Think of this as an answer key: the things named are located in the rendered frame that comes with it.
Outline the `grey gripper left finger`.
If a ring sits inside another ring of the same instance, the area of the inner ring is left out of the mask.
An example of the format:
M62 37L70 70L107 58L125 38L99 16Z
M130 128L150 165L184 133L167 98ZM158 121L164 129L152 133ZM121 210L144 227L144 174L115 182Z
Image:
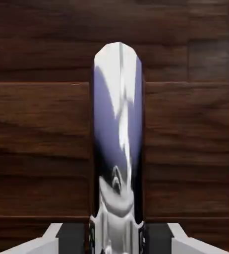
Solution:
M0 254L85 254L85 224L52 223L41 237Z

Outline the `curved shiny metal handle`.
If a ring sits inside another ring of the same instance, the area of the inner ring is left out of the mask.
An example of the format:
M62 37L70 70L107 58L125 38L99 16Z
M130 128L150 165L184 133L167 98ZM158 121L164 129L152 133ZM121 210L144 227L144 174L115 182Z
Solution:
M95 211L90 254L141 254L143 245L143 78L136 51L108 43L92 79Z

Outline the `dark wood cabinet door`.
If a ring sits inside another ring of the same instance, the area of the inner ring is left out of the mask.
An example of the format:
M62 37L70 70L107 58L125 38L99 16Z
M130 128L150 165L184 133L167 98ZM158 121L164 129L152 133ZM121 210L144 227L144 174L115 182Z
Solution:
M90 82L143 64L143 214L229 251L229 0L0 0L0 252L93 211Z

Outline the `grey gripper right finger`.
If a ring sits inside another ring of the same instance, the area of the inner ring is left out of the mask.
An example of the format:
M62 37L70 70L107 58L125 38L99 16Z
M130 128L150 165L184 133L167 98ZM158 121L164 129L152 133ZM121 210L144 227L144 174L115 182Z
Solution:
M144 231L144 254L229 254L187 236L178 223L149 223Z

